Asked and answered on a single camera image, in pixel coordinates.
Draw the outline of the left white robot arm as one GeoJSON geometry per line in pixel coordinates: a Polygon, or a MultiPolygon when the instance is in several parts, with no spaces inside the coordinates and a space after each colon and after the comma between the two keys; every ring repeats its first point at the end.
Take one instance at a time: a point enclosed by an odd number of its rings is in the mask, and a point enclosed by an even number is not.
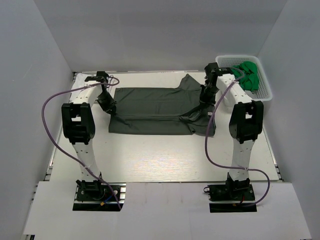
{"type": "Polygon", "coordinates": [[[98,71],[94,76],[87,76],[84,80],[86,88],[81,89],[69,103],[64,103],[61,107],[63,134],[81,162],[79,165],[82,180],[88,182],[95,181],[102,175],[93,150],[96,126],[92,106],[97,102],[107,114],[116,113],[116,101],[107,87],[111,79],[104,71],[98,71]]]}

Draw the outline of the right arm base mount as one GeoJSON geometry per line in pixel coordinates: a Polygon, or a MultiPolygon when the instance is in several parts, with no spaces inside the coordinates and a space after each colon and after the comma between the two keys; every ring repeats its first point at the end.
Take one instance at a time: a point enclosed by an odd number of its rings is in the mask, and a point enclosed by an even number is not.
{"type": "Polygon", "coordinates": [[[211,184],[203,192],[209,196],[210,213],[255,213],[256,199],[252,184],[247,189],[231,192],[225,184],[211,184]]]}

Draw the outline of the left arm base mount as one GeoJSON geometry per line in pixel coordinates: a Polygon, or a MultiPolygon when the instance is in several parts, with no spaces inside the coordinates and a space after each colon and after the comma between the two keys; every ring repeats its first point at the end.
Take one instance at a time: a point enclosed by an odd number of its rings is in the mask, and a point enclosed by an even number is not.
{"type": "Polygon", "coordinates": [[[125,203],[126,184],[106,184],[94,181],[77,180],[73,201],[73,211],[119,212],[125,203]]]}

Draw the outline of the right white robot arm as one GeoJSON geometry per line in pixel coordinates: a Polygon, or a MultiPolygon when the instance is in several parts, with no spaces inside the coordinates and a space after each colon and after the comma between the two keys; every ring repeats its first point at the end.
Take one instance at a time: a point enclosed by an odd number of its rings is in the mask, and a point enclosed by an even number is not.
{"type": "Polygon", "coordinates": [[[254,101],[240,86],[239,81],[245,76],[242,70],[220,68],[216,62],[209,63],[204,70],[205,84],[201,86],[200,105],[214,105],[216,93],[221,91],[218,102],[227,100],[228,105],[233,107],[228,125],[233,138],[233,153],[225,192],[229,198],[236,200],[250,184],[248,169],[251,151],[262,132],[264,105],[261,101],[254,101]]]}

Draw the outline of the dark grey t-shirt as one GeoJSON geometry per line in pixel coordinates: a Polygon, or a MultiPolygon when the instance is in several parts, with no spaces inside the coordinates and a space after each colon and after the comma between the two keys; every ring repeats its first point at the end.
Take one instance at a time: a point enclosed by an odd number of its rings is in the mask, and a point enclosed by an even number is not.
{"type": "Polygon", "coordinates": [[[208,127],[213,104],[200,102],[201,84],[186,74],[178,87],[116,88],[115,114],[108,131],[126,135],[214,136],[216,126],[208,127]]]}

